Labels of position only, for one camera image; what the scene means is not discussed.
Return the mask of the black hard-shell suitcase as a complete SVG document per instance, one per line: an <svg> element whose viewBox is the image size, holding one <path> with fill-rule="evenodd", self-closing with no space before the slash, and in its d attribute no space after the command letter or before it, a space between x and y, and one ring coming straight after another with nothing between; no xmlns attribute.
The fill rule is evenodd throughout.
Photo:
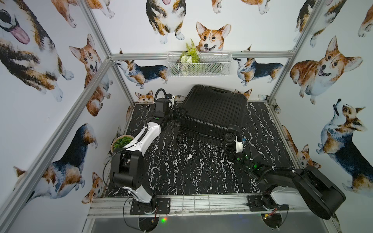
<svg viewBox="0 0 373 233"><path fill-rule="evenodd" d="M242 136L247 99L229 90L195 85L180 107L186 110L180 130L214 145L230 144Z"/></svg>

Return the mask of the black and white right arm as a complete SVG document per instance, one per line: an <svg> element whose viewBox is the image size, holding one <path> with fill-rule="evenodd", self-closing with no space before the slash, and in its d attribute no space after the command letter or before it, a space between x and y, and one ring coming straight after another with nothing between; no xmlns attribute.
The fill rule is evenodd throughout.
<svg viewBox="0 0 373 233"><path fill-rule="evenodd" d="M274 167L252 154L248 141L228 133L223 140L228 160L238 165L253 184L263 188L260 198L248 198L251 209L307 208L322 219L331 219L345 202L345 194L317 168Z"/></svg>

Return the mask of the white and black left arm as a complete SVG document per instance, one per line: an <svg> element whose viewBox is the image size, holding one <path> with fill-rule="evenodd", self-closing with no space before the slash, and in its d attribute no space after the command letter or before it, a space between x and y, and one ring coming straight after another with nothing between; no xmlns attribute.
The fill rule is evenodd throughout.
<svg viewBox="0 0 373 233"><path fill-rule="evenodd" d="M156 207L156 195L143 184L145 175L144 155L153 141L172 121L179 120L182 112L175 108L175 96L168 94L154 102L154 110L144 120L138 135L126 146L114 149L109 159L109 180L133 195L139 205Z"/></svg>

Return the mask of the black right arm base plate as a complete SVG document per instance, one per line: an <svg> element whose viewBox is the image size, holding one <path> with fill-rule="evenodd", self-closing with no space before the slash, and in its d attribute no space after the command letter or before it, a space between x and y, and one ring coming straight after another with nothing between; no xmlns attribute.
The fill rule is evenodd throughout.
<svg viewBox="0 0 373 233"><path fill-rule="evenodd" d="M289 206L285 204L276 204L269 195L248 195L246 206L252 212L260 211L287 211Z"/></svg>

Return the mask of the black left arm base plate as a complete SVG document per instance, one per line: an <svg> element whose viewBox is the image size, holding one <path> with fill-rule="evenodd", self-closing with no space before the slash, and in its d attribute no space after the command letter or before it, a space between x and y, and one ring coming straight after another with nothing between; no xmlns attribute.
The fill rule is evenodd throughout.
<svg viewBox="0 0 373 233"><path fill-rule="evenodd" d="M169 214L171 207L170 198L152 198L150 203L132 201L130 215L159 215Z"/></svg>

